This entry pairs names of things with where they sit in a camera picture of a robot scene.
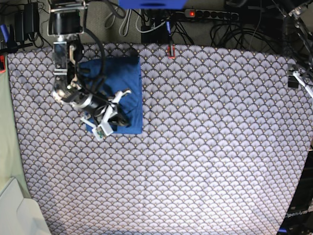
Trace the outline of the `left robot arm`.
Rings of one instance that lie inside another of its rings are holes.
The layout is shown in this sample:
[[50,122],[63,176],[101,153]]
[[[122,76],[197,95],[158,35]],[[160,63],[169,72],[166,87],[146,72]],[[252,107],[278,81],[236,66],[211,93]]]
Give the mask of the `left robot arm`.
[[[299,67],[307,72],[313,71],[313,33],[307,28],[301,16],[308,10],[311,0],[273,0],[272,3],[283,16],[283,40],[290,56],[298,63]],[[288,27],[293,27],[293,32],[302,43],[306,54],[301,49],[295,48],[295,43],[289,40]]]

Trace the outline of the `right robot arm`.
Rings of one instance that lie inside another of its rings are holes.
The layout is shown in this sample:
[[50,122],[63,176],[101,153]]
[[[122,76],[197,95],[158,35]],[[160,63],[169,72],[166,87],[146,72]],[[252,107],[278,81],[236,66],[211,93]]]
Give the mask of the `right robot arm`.
[[[119,101],[100,92],[106,80],[105,50],[99,38],[87,29],[89,0],[50,0],[48,36],[56,38],[53,43],[54,90],[57,102],[71,105],[91,116],[95,124],[108,114],[109,126],[128,126],[129,119],[123,113]],[[89,35],[98,45],[100,67],[95,74],[80,66],[84,47],[80,36]]]

